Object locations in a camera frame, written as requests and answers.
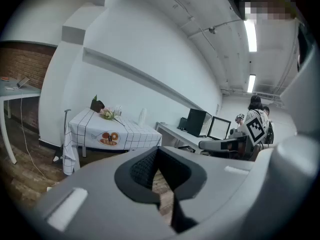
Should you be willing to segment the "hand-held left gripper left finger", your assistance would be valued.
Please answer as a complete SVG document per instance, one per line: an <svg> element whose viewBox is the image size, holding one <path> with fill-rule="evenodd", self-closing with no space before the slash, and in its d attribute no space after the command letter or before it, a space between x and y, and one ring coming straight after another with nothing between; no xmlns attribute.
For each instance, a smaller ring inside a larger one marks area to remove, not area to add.
<svg viewBox="0 0 320 240"><path fill-rule="evenodd" d="M82 167L45 193L34 213L61 239L173 239L149 178L157 151L142 148Z"/></svg>

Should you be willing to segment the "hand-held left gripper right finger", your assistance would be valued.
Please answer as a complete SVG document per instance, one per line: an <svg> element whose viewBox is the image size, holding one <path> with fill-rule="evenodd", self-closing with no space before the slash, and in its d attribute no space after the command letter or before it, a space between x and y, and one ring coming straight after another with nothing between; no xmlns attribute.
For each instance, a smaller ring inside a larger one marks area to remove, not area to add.
<svg viewBox="0 0 320 240"><path fill-rule="evenodd" d="M206 181L178 202L179 231L161 240L266 240L301 210L320 172L320 140L298 134L261 150L255 161L195 155L160 147L206 172Z"/></svg>

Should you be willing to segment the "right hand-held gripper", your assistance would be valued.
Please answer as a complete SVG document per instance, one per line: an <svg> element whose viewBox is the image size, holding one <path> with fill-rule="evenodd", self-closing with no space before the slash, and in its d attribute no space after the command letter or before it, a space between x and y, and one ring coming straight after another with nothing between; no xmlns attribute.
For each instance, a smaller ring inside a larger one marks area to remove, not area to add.
<svg viewBox="0 0 320 240"><path fill-rule="evenodd" d="M229 153L232 159L253 159L259 153L256 146L263 145L265 136L266 132L259 118L254 116L238 128L232 128L227 139L202 140L198 147L205 151L222 150Z"/></svg>

